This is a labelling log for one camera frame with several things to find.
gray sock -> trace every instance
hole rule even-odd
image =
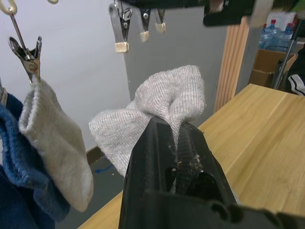
[[[125,176],[132,149],[152,116],[171,125],[177,143],[181,123],[196,118],[203,108],[200,72],[196,66],[185,66],[151,76],[126,109],[99,113],[89,128],[101,151]]]
[[[61,109],[45,82],[34,83],[27,94],[19,130],[40,154],[44,166],[65,199],[85,211],[93,194],[81,129]]]

wooden table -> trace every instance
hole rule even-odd
[[[240,201],[305,216],[305,98],[249,85],[200,127]],[[122,193],[81,229],[117,229]]]

cardboard box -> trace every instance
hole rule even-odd
[[[284,52],[258,50],[250,75],[249,83],[264,87],[270,87],[277,62],[280,59],[284,59],[285,56],[286,53]],[[296,56],[291,54],[284,72],[290,69],[291,65],[295,62],[295,60]]]

floor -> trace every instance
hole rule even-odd
[[[124,178],[104,156],[91,164],[91,170],[94,179],[94,192],[87,210],[80,213],[71,208],[66,219],[56,225],[56,229],[78,228],[122,191]]]

clip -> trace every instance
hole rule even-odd
[[[149,31],[148,31],[148,26],[149,26],[149,20],[151,17],[151,11],[152,9],[150,8],[139,8],[140,11],[140,38],[142,42],[148,41],[149,38]]]
[[[19,46],[18,42],[10,37],[9,38],[10,49],[13,53],[21,60],[21,63],[27,72],[30,82],[34,83],[33,79],[36,79],[38,82],[41,82],[40,78],[40,53],[41,53],[41,45],[42,39],[41,36],[38,37],[36,48],[32,51],[29,49],[24,50]]]
[[[165,9],[155,9],[154,14],[157,20],[157,23],[155,23],[156,30],[159,33],[165,33],[166,31],[166,23],[164,22]]]
[[[126,8],[123,10],[123,7],[121,9],[123,12],[120,13],[119,7],[111,3],[108,11],[115,37],[115,50],[116,52],[128,52],[129,45],[127,39],[132,9]]]

